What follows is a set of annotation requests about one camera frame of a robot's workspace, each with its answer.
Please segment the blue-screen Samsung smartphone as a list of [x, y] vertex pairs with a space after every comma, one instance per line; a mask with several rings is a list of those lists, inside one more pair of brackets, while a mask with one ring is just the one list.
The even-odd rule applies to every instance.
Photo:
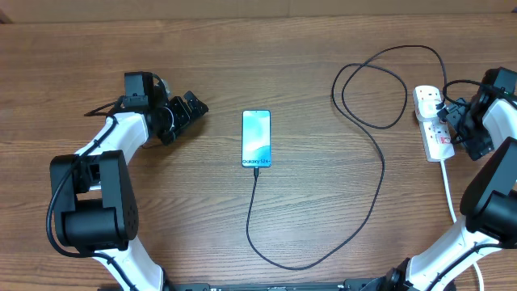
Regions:
[[246, 110], [242, 113], [242, 166], [270, 167], [271, 112]]

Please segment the white power strip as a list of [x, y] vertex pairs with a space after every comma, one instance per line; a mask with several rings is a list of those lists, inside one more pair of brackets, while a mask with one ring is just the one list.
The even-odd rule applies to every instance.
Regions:
[[[428, 85], [415, 87], [412, 96], [414, 99], [414, 108], [418, 99], [442, 100], [439, 89]], [[428, 162], [442, 162], [455, 154], [448, 126], [439, 117], [427, 122], [418, 121], [418, 124]]]

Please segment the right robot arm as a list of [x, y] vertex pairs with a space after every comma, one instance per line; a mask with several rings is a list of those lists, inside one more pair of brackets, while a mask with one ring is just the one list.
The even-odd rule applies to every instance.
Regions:
[[516, 247], [516, 73], [489, 69], [477, 87], [470, 101], [449, 105], [439, 104], [423, 87], [414, 90], [422, 134], [439, 141], [447, 133], [436, 129], [450, 126], [451, 145], [461, 144], [473, 161], [491, 157], [464, 190], [451, 228], [365, 290], [453, 290], [454, 279], [479, 259]]

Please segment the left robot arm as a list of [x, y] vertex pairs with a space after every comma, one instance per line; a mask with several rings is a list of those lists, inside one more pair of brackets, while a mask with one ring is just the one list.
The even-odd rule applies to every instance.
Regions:
[[156, 137], [174, 142], [208, 106], [191, 91], [173, 96], [158, 75], [130, 72], [124, 94], [90, 111], [102, 116], [99, 133], [74, 154], [49, 165], [52, 197], [45, 218], [48, 241], [59, 254], [100, 262], [122, 290], [172, 290], [137, 236], [139, 215], [128, 173], [133, 155]]

